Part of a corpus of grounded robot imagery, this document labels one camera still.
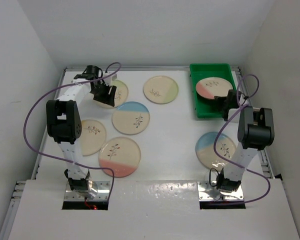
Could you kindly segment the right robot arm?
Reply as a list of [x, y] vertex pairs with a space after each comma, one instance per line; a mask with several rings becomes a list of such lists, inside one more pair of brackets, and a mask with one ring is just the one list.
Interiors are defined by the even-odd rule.
[[259, 151], [272, 145], [275, 138], [273, 110], [271, 108], [253, 108], [248, 104], [240, 105], [242, 93], [229, 90], [227, 96], [215, 96], [217, 110], [226, 123], [236, 116], [238, 119], [238, 146], [227, 165], [216, 178], [216, 189], [223, 192], [235, 192], [241, 186], [243, 175]]

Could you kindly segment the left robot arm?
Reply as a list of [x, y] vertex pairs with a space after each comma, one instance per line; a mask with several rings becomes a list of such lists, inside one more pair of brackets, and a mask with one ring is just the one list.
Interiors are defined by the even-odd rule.
[[67, 163], [64, 174], [70, 189], [86, 199], [97, 195], [97, 186], [89, 169], [80, 162], [83, 154], [79, 138], [83, 127], [79, 105], [86, 95], [92, 94], [93, 100], [113, 107], [117, 90], [113, 80], [116, 77], [116, 72], [103, 72], [97, 66], [88, 65], [83, 73], [74, 77], [64, 94], [46, 103], [47, 133], [62, 150]]

